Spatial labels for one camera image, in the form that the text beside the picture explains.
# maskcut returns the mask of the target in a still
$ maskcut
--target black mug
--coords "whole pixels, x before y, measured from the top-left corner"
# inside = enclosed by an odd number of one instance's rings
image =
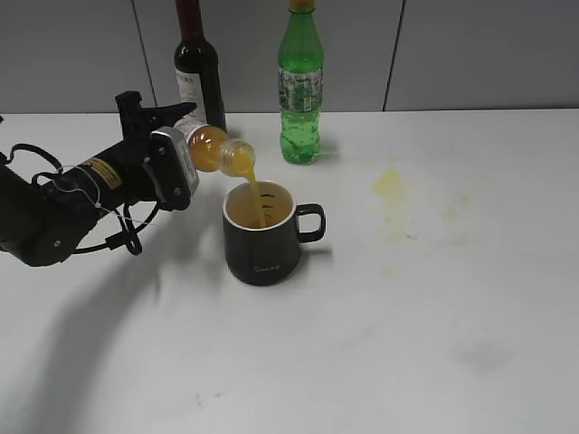
[[[293,194],[279,184],[259,181],[267,226],[258,228],[252,189],[241,184],[223,201],[225,259],[232,274],[251,285],[272,285],[293,271],[301,256],[300,243],[321,240],[326,215],[316,203],[297,205]],[[300,232],[298,217],[317,214],[319,229]]]

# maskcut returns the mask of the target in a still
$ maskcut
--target yellow label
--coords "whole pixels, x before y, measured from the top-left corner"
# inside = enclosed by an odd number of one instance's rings
[[[115,172],[115,169],[113,169],[109,163],[102,161],[100,158],[93,157],[88,160],[85,165],[95,171],[102,180],[107,183],[110,190],[114,190],[123,184],[123,180],[120,179],[120,176]]]

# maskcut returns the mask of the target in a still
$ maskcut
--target green bottle label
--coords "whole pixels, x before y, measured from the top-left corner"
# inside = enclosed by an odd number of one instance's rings
[[[280,68],[280,105],[282,109],[307,113],[322,105],[321,68],[296,74]]]

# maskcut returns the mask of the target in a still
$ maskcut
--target green bottle cap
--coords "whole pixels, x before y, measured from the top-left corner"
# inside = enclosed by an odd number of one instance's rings
[[[305,14],[316,8],[315,0],[289,0],[289,9],[291,12]]]

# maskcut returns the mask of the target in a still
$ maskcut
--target stream of juice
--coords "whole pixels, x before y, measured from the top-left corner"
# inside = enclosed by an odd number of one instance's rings
[[[232,169],[235,175],[243,176],[250,183],[250,187],[252,188],[253,206],[255,207],[255,212],[260,224],[259,228],[263,229],[267,227],[267,223],[263,213],[263,203],[261,201],[260,187],[255,179],[255,172],[253,170],[254,165],[255,161],[253,160],[252,156],[248,156],[244,152],[235,153]]]

